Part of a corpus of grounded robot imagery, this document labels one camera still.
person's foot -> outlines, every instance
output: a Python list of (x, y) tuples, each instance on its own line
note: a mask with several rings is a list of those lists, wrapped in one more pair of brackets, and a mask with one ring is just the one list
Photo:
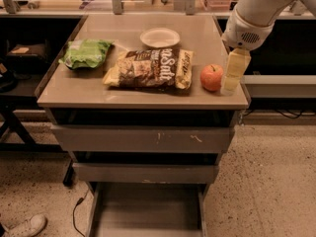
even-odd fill
[(38, 235), (46, 226), (46, 218), (42, 214), (33, 216), (13, 228), (4, 226), (6, 233), (3, 237), (33, 237)]

red apple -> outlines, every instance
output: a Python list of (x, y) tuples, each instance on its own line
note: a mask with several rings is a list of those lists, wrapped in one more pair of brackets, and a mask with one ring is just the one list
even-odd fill
[(221, 78), (224, 70), (217, 64), (208, 64), (200, 72), (200, 83), (207, 91), (218, 91), (221, 87)]

floor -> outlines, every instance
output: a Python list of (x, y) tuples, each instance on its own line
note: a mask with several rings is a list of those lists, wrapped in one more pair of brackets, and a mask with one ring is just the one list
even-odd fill
[[(25, 122), (37, 142), (54, 143), (49, 122)], [(229, 151), (205, 198), (209, 237), (316, 236), (316, 117), (253, 112), (236, 125)], [(0, 142), (19, 141), (6, 133)], [(81, 236), (93, 196), (74, 177), (62, 185), (69, 158), (62, 153), (0, 152), (0, 221), (16, 225), (43, 213), (39, 236)]]

plate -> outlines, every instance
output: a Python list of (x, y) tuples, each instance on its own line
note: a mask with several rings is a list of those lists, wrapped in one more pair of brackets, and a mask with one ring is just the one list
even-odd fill
[(168, 28), (152, 28), (140, 35), (140, 40), (150, 47), (167, 47), (177, 44), (180, 36)]

shoe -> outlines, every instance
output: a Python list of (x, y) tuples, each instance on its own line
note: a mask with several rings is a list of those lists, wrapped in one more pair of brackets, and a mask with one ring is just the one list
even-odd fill
[(11, 229), (4, 226), (3, 237), (33, 237), (38, 235), (46, 226), (46, 218), (42, 214), (33, 216)]

